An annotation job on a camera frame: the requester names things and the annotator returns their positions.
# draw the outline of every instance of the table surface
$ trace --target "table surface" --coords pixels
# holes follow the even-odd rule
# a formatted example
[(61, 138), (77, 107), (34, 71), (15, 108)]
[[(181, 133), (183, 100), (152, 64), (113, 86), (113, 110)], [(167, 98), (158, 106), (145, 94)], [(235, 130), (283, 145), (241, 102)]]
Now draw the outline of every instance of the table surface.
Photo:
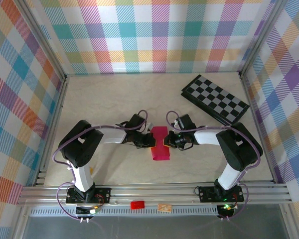
[[(196, 125), (220, 126), (217, 120), (180, 95), (198, 74), (116, 74), (70, 78), (53, 151), (79, 120), (91, 124), (116, 124), (129, 120), (139, 110), (147, 110), (148, 121), (166, 126), (165, 115), (174, 110), (189, 114)], [(202, 73), (210, 81), (248, 103), (237, 73)], [(240, 119), (259, 141), (251, 110)], [(213, 182), (226, 166), (219, 146), (195, 145), (187, 151), (170, 149), (169, 161), (153, 161), (150, 149), (131, 145), (102, 144), (90, 167), (96, 184)], [(49, 162), (45, 185), (71, 181), (63, 165)], [(272, 180), (265, 156), (243, 180)]]

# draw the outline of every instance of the chessboard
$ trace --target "chessboard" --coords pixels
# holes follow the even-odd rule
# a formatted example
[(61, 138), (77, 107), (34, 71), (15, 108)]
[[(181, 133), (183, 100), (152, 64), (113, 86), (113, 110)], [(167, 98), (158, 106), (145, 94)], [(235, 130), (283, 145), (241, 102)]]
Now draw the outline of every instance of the chessboard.
[(182, 89), (181, 95), (224, 125), (238, 122), (249, 108), (239, 98), (201, 75)]

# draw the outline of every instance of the pink block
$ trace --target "pink block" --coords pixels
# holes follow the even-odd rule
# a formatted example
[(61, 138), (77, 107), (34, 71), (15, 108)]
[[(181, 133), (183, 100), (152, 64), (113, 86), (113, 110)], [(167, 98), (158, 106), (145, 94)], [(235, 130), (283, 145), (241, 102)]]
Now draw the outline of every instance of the pink block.
[(151, 148), (151, 155), (155, 161), (169, 160), (169, 148), (165, 146), (164, 138), (168, 135), (166, 126), (155, 126), (151, 130), (156, 140), (156, 147)]

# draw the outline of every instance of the colorful plaid backdrop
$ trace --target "colorful plaid backdrop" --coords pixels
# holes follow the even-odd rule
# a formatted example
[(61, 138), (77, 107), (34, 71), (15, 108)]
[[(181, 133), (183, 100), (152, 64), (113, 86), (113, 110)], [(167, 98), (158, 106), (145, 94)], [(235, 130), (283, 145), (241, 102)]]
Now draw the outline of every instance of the colorful plaid backdrop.
[(0, 239), (42, 153), (61, 81), (12, 0), (0, 0)]
[(299, 218), (299, 0), (289, 0), (247, 76), (275, 172)]
[(238, 71), (275, 0), (27, 2), (64, 69), (93, 74)]

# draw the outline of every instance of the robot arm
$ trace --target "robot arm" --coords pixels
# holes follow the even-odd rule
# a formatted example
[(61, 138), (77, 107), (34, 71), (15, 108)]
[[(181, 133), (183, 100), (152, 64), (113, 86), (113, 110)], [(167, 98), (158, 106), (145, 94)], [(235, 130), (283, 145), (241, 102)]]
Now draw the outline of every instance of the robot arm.
[[(135, 114), (130, 121), (118, 124), (117, 126), (132, 128), (140, 125), (144, 120), (144, 118)], [(59, 146), (90, 127), (91, 125), (87, 121), (79, 121), (62, 139)], [(84, 202), (90, 202), (95, 195), (95, 184), (91, 177), (88, 162), (91, 160), (98, 145), (102, 143), (124, 144), (132, 142), (137, 148), (154, 147), (156, 141), (153, 134), (149, 132), (150, 129), (151, 123), (144, 124), (144, 126), (135, 130), (118, 128), (93, 129), (61, 149), (62, 156), (72, 166), (76, 179), (74, 184), (75, 191), (80, 195), (80, 198), (84, 199)]]
[[(195, 129), (196, 125), (191, 121), (188, 115), (176, 119), (175, 124), (183, 129)], [(263, 154), (261, 146), (254, 137), (248, 132), (245, 126), (238, 122), (231, 126), (247, 136), (256, 146), (260, 155)], [(169, 132), (165, 138), (164, 144), (173, 148), (184, 150), (185, 145), (213, 144), (219, 145), (225, 155), (227, 165), (218, 179), (215, 181), (215, 193), (221, 198), (226, 196), (231, 189), (237, 185), (237, 180), (245, 168), (257, 161), (257, 154), (251, 145), (234, 131), (227, 130), (201, 130), (192, 132), (174, 133)]]

